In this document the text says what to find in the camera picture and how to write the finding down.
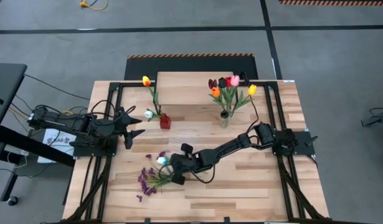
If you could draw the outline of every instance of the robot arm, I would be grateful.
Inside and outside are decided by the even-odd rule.
[[[83,147],[100,145],[97,147],[103,148],[106,139],[124,135],[127,149],[133,145],[133,138],[145,130],[128,132],[126,128],[129,124],[140,122],[142,120],[131,118],[123,107],[115,112],[113,120],[97,119],[92,113],[62,114],[49,111],[45,106],[38,106],[28,119],[29,126],[35,129],[54,128],[84,139],[81,143]]]
[[[183,185],[185,181],[185,178],[182,176],[183,173],[192,172],[197,174],[209,170],[221,158],[241,149],[252,147],[264,150],[272,147],[273,150],[286,154],[286,152],[291,151],[298,144],[295,135],[290,129],[274,132],[271,126],[265,123],[255,125],[253,129],[257,134],[258,143],[260,144],[251,142],[252,137],[248,136],[248,132],[252,129],[215,149],[203,149],[192,153],[192,146],[182,144],[181,150],[184,152],[184,155],[173,154],[170,159],[170,164],[173,167],[172,182]]]

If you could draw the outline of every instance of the small vase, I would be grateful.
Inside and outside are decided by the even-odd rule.
[[[171,119],[165,113],[163,113],[159,121],[161,129],[171,129],[171,123]]]
[[[231,120],[232,114],[230,114],[227,111],[222,111],[220,113],[220,117],[222,118],[222,122],[220,124],[220,127],[221,128],[227,128],[229,126],[229,124],[230,124],[230,120]]]

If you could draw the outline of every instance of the yellow cable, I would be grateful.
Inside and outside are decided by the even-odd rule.
[[[90,8],[90,9],[93,9],[93,10],[98,10],[98,11],[99,11],[99,10],[103,10],[103,9],[105,9],[105,8],[108,6],[108,0],[105,0],[105,5],[104,5],[103,7],[101,7],[101,8],[91,7],[91,6],[89,6],[89,5],[87,4],[86,1],[80,1],[79,6],[80,6],[80,7],[87,7],[87,8]]]
[[[26,120],[27,118],[24,117],[24,115],[18,113],[18,111],[16,111],[15,109],[13,108],[9,108],[9,110],[11,110],[11,112],[15,113],[16,115],[20,116],[22,119]]]
[[[66,114],[66,113],[68,113],[68,114],[73,114],[72,111],[61,111],[61,113],[63,113],[63,114]]]

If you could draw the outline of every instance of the wooden table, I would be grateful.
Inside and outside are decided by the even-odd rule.
[[[89,108],[106,99],[109,83],[95,82]],[[294,131],[305,129],[295,83],[278,81],[278,86],[286,125]],[[210,97],[208,93],[210,91],[206,81],[206,98]],[[271,94],[274,111],[277,111],[274,94]],[[260,121],[270,123],[263,88],[258,87],[253,100]],[[125,109],[136,105],[130,115],[143,121],[146,121],[143,116],[146,108],[154,108],[151,95],[145,87],[126,87],[121,105]],[[105,105],[101,103],[95,111],[103,111],[104,108]],[[104,222],[143,222],[144,218],[151,218],[153,222],[222,222],[224,217],[230,217],[232,222],[286,220],[277,160],[271,149],[243,149],[223,158],[216,165],[216,175],[212,183],[186,181],[183,186],[169,184],[163,187],[162,193],[144,196],[139,203],[136,196],[141,194],[141,187],[137,177],[143,167],[151,167],[150,161],[145,158],[146,154],[156,157],[161,151],[167,151],[168,154],[180,152],[182,143],[194,146],[194,151],[215,148],[245,132],[256,119],[251,104],[236,111],[227,129],[219,127],[220,106],[167,105],[162,109],[172,119],[170,130],[160,129],[158,120],[132,125],[131,129],[146,131],[135,138],[130,150],[125,149],[123,138],[120,138],[117,154],[111,164]],[[294,158],[302,192],[319,213],[328,216],[315,164],[306,156]],[[71,215],[79,205],[88,161],[87,157],[76,161],[63,218]],[[86,192],[90,186],[91,173]],[[208,180],[211,175],[210,170],[199,176]],[[297,217],[295,196],[291,189],[290,194],[293,213]],[[97,214],[99,194],[95,198],[92,218]]]

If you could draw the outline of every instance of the red vase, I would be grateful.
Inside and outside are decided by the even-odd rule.
[[[161,120],[159,122],[161,129],[171,129],[171,122],[171,119],[165,113],[161,115]]]

